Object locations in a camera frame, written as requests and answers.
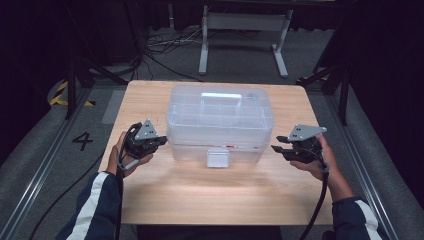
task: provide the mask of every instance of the wooden table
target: wooden table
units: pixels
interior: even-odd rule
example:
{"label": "wooden table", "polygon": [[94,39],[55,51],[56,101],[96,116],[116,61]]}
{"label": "wooden table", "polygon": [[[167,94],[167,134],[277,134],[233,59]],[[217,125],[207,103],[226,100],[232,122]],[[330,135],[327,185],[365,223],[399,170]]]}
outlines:
{"label": "wooden table", "polygon": [[[132,81],[126,90],[99,171],[119,135],[149,118],[160,136],[172,88],[178,84],[255,87],[266,90],[275,118],[275,137],[288,135],[296,123],[317,121],[305,90],[299,86]],[[318,201],[321,182],[290,166],[269,146],[257,164],[232,163],[227,169],[205,162],[180,162],[169,144],[150,163],[125,178],[122,223],[195,225],[306,225]],[[316,224],[332,224],[327,194]]]}

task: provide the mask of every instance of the dark jacket sleeve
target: dark jacket sleeve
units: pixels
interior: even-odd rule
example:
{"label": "dark jacket sleeve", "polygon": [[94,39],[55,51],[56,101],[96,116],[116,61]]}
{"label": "dark jacket sleeve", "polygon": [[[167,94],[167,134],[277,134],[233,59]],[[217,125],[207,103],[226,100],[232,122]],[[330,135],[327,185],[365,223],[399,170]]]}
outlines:
{"label": "dark jacket sleeve", "polygon": [[368,203],[360,197],[333,203],[333,226],[337,240],[389,239]]}
{"label": "dark jacket sleeve", "polygon": [[77,209],[56,239],[114,239],[121,197],[113,174],[94,174],[78,196]]}

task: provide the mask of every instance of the plastic storage container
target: plastic storage container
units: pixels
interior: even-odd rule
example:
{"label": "plastic storage container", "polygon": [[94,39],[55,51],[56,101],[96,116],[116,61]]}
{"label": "plastic storage container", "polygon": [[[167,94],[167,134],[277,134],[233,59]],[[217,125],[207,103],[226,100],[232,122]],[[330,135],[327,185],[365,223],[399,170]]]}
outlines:
{"label": "plastic storage container", "polygon": [[256,163],[267,148],[274,117],[268,93],[259,88],[173,88],[167,137],[176,160]]}

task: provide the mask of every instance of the person's hand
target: person's hand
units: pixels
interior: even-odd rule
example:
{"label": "person's hand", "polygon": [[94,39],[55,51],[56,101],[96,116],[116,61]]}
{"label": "person's hand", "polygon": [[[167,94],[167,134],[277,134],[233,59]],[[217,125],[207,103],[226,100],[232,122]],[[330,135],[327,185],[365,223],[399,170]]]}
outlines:
{"label": "person's hand", "polygon": [[[116,145],[113,146],[112,151],[109,155],[109,163],[108,163],[106,171],[113,173],[114,175],[116,175],[116,170],[118,168],[116,164],[116,159],[119,157],[119,151],[121,150],[122,144],[124,144],[125,134],[126,132],[121,133],[121,136],[119,137],[118,142],[116,143]],[[126,155],[125,149],[124,149],[124,152],[122,153],[122,156],[125,156],[122,161],[124,166],[134,161],[134,158]],[[148,163],[152,158],[153,158],[153,154],[149,154],[143,157],[142,159],[140,159],[140,161],[138,161],[138,163],[135,166],[133,166],[129,170],[124,171],[124,177],[129,176],[131,173],[135,171],[135,169],[138,166]]]}
{"label": "person's hand", "polygon": [[[328,146],[327,140],[322,134],[319,134],[315,136],[322,147],[322,154],[324,157],[324,163],[327,164],[327,166],[330,167],[331,172],[339,171],[336,157],[334,156],[333,150],[331,150],[330,146]],[[290,165],[296,167],[297,169],[308,171],[314,176],[315,178],[322,181],[323,174],[322,174],[322,168],[321,163],[318,160],[315,160],[311,163],[305,164],[299,161],[290,161]]]}

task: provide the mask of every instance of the person's left hand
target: person's left hand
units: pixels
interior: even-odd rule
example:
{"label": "person's left hand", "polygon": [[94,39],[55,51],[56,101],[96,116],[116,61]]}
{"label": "person's left hand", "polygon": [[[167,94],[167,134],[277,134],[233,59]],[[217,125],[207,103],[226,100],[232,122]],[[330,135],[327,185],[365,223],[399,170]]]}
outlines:
{"label": "person's left hand", "polygon": [[[116,175],[116,171],[117,171],[117,168],[118,168],[117,163],[116,163],[116,159],[119,157],[118,155],[119,155],[119,151],[121,150],[122,144],[124,144],[125,134],[126,134],[126,132],[121,133],[121,136],[119,137],[118,142],[116,143],[116,145],[113,146],[112,151],[109,155],[109,163],[108,163],[106,171],[113,173],[114,175]],[[125,149],[124,149],[124,152],[122,153],[122,156],[125,156],[123,161],[122,161],[124,166],[126,166],[129,163],[131,163],[132,161],[134,161],[134,158],[126,155]],[[140,159],[135,166],[133,166],[129,170],[124,171],[124,177],[129,176],[131,173],[133,173],[135,171],[135,169],[138,166],[148,163],[152,158],[153,158],[153,154],[149,154],[149,155],[146,155],[145,157],[143,157],[142,159]]]}

